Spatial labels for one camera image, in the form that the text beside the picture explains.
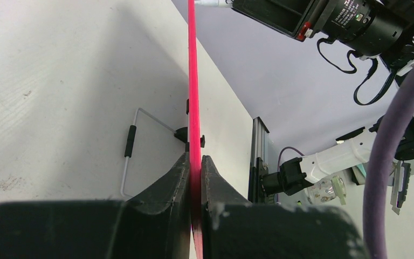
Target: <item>black foam grip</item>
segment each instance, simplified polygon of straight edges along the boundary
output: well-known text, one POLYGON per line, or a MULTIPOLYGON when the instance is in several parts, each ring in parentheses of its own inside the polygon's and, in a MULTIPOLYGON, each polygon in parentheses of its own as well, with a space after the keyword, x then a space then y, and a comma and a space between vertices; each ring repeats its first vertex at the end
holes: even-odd
POLYGON ((129 127, 128 140, 126 141, 125 157, 131 157, 133 155, 136 130, 137 127, 135 125, 131 125, 131 127, 129 127))

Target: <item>dirt spot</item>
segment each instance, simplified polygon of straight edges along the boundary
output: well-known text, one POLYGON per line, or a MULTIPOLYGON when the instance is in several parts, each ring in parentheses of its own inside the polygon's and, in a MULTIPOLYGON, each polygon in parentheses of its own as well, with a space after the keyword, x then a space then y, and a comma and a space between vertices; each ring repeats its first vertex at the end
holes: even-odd
POLYGON ((15 186, 19 186, 24 182, 21 177, 9 175, 5 180, 0 181, 0 189, 3 191, 12 190, 15 186))

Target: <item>white table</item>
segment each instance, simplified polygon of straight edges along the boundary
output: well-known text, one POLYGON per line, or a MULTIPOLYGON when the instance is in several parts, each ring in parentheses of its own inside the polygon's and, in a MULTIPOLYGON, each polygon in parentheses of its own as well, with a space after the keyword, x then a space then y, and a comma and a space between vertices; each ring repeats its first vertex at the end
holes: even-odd
MULTIPOLYGON (((187 36, 170 0, 0 1, 0 201, 120 198, 136 109, 187 124, 187 36)), ((252 119, 198 66, 202 152, 246 196, 252 119)))

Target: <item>transparent container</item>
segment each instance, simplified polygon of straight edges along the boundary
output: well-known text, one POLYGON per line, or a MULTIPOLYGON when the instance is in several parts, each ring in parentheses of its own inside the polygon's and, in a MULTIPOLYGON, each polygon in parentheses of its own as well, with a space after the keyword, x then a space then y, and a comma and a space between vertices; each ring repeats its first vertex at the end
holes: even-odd
POLYGON ((339 176, 329 176, 304 189, 307 195, 307 200, 311 204, 322 204, 339 197, 340 204, 347 204, 345 198, 347 197, 347 190, 342 178, 339 176))

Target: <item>table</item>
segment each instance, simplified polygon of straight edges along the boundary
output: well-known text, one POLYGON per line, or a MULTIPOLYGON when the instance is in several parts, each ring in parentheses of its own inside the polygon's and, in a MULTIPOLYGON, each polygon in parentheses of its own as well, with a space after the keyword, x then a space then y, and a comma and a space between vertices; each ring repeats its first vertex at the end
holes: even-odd
MULTIPOLYGON (((136 109, 187 125, 187 37, 169 0, 0 1, 0 201, 120 198, 136 109)), ((198 66, 202 152, 246 196, 252 119, 198 66)))

